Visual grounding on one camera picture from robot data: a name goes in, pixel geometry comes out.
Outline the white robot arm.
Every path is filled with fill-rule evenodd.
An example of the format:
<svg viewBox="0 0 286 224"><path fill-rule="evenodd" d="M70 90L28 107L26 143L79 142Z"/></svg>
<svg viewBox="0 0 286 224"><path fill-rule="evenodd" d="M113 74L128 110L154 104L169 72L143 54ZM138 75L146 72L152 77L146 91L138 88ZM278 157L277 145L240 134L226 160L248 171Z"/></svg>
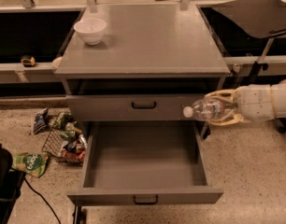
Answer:
<svg viewBox="0 0 286 224"><path fill-rule="evenodd" d="M216 103L208 112L213 118L206 118L213 125L286 118L286 79L275 85L250 84L214 91L207 94L205 100Z"/></svg>

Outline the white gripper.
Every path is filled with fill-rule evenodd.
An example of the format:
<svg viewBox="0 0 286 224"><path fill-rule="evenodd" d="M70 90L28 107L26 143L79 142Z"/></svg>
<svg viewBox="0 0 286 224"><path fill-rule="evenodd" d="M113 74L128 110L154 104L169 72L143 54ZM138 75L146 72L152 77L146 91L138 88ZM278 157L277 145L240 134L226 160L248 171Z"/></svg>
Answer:
<svg viewBox="0 0 286 224"><path fill-rule="evenodd" d="M232 105L236 103L237 114L224 115L210 122L227 126L239 122L261 122L274 118L272 92L269 85L242 86L236 90L219 90L204 96L206 102Z"/></svg>

